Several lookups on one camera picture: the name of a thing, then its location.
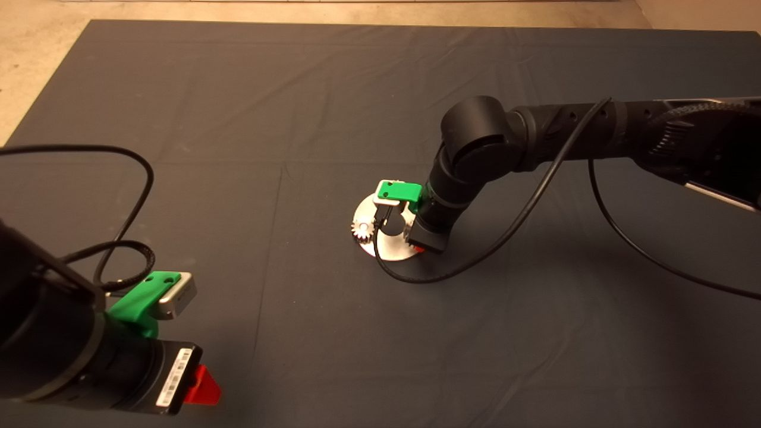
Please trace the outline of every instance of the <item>circular metal plate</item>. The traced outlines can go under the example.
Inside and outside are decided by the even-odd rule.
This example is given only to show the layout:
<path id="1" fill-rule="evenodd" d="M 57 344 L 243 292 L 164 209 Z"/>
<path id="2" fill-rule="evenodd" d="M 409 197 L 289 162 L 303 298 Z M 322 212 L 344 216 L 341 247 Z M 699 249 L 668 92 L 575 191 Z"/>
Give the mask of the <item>circular metal plate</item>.
<path id="1" fill-rule="evenodd" d="M 370 195 L 362 200 L 356 211 L 354 211 L 354 219 L 368 219 L 369 221 L 372 221 L 373 217 L 375 217 L 376 208 L 377 207 L 373 203 L 373 195 Z M 407 207 L 405 207 L 404 211 L 402 211 L 402 217 L 404 217 L 404 221 L 407 223 L 407 225 L 411 225 L 412 221 L 415 220 L 415 214 L 409 211 Z M 386 235 L 380 230 L 375 231 L 375 233 L 379 234 L 378 252 L 380 252 L 380 256 L 383 258 L 383 260 L 406 260 L 418 253 L 415 247 L 407 244 L 407 242 L 404 240 L 403 233 L 394 236 Z M 361 244 L 358 242 L 357 245 L 365 250 L 365 253 L 375 257 L 372 240 L 370 240 L 370 242 L 367 244 Z"/>

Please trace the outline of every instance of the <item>white sticker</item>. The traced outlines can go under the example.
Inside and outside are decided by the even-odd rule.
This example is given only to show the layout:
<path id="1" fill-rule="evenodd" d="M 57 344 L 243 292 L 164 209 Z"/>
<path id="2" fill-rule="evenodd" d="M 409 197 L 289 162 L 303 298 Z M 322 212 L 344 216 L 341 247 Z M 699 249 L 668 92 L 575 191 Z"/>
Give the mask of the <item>white sticker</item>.
<path id="1" fill-rule="evenodd" d="M 172 369 L 169 371 L 167 381 L 164 382 L 164 387 L 161 389 L 161 393 L 158 395 L 156 405 L 159 407 L 169 407 L 174 398 L 174 393 L 177 391 L 177 387 L 180 386 L 180 379 L 183 378 L 185 367 L 187 367 L 190 355 L 193 353 L 191 348 L 182 348 L 177 353 L 177 358 L 174 359 Z"/>

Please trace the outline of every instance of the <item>dark gray tablecloth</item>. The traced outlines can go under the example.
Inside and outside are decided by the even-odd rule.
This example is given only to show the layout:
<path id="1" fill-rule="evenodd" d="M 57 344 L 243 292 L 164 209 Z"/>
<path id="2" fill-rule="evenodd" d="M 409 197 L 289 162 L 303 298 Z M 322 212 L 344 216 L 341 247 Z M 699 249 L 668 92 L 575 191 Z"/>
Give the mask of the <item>dark gray tablecloth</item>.
<path id="1" fill-rule="evenodd" d="M 94 21 L 9 144 L 107 143 L 153 163 L 128 237 L 157 268 L 195 273 L 199 295 L 161 336 L 204 347 L 224 397 L 175 418 L 5 402 L 2 425 L 759 426 L 761 304 L 634 254 L 583 162 L 506 248 L 446 283 L 386 277 L 349 222 L 378 180 L 425 180 L 465 97 L 760 95 L 760 70 L 752 33 Z M 630 161 L 599 169 L 645 247 L 761 291 L 757 217 Z M 396 268 L 483 248 L 542 171 L 488 185 L 444 258 Z M 118 158 L 7 158 L 0 217 L 64 254 L 110 238 L 141 185 Z"/>

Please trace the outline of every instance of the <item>small gear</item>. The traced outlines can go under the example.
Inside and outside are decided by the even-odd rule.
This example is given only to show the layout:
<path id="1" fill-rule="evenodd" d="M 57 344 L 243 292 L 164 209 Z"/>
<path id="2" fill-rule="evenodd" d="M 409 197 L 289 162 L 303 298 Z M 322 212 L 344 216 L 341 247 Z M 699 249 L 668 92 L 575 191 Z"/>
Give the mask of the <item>small gear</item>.
<path id="1" fill-rule="evenodd" d="M 352 222 L 352 235 L 360 244 L 367 244 L 373 237 L 375 227 L 371 219 L 355 219 Z"/>

